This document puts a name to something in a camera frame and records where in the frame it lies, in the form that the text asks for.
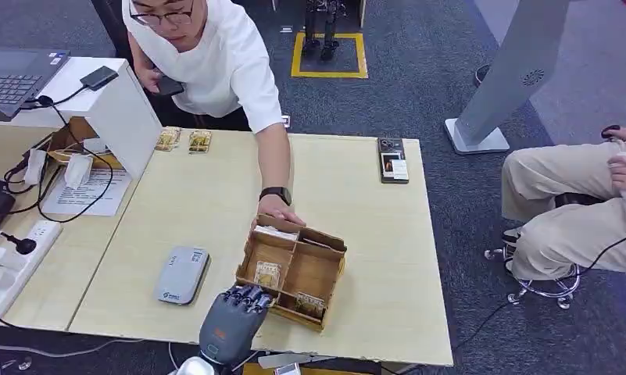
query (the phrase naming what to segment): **black charger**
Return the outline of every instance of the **black charger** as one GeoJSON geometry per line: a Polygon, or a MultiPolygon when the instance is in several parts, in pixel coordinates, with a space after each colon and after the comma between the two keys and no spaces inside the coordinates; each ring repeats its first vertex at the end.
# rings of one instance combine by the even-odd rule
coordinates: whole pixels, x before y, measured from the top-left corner
{"type": "Polygon", "coordinates": [[[92,91],[97,91],[99,88],[106,86],[111,80],[119,77],[116,71],[110,69],[108,66],[101,66],[97,70],[89,73],[85,77],[80,79],[80,82],[86,88],[92,91]]]}

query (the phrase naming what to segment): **laptop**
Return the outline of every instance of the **laptop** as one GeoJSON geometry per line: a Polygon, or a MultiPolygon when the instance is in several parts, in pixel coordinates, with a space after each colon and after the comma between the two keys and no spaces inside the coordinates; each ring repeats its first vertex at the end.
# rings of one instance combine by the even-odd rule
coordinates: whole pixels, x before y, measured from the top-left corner
{"type": "Polygon", "coordinates": [[[0,47],[0,121],[11,121],[69,59],[70,51],[0,47]]]}

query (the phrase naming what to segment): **gray robotic arm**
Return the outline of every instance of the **gray robotic arm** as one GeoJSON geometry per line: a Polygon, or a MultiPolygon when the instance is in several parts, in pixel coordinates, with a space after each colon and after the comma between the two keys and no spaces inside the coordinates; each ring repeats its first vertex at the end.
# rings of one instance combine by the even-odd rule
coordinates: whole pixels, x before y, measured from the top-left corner
{"type": "Polygon", "coordinates": [[[187,360],[177,375],[226,375],[250,354],[252,338],[274,298],[255,285],[235,285],[214,300],[200,327],[200,358],[187,360]],[[187,367],[199,371],[186,372],[187,367]]]}

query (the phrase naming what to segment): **knee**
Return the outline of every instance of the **knee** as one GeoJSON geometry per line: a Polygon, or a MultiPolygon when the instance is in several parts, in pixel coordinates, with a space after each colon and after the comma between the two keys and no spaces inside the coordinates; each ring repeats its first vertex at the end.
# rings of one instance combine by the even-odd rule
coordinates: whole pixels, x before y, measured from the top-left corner
{"type": "Polygon", "coordinates": [[[551,225],[534,224],[538,225],[524,226],[517,240],[513,274],[526,280],[552,280],[560,267],[566,266],[558,256],[559,247],[563,245],[555,239],[560,234],[555,233],[556,228],[551,225]]]}
{"type": "Polygon", "coordinates": [[[532,163],[535,163],[535,157],[531,149],[516,150],[503,161],[502,173],[510,176],[516,171],[528,170],[532,163]]]}

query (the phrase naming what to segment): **black smartwatch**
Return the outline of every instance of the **black smartwatch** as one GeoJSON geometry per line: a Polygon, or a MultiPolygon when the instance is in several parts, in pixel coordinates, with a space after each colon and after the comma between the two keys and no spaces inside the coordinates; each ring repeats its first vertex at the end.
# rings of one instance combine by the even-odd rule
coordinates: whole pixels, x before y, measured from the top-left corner
{"type": "Polygon", "coordinates": [[[285,202],[286,205],[292,204],[292,197],[290,196],[290,192],[288,191],[286,187],[266,187],[264,190],[262,190],[262,193],[260,193],[259,200],[261,201],[265,195],[269,195],[269,194],[273,194],[273,195],[277,195],[281,197],[281,199],[283,200],[283,202],[285,202]]]}

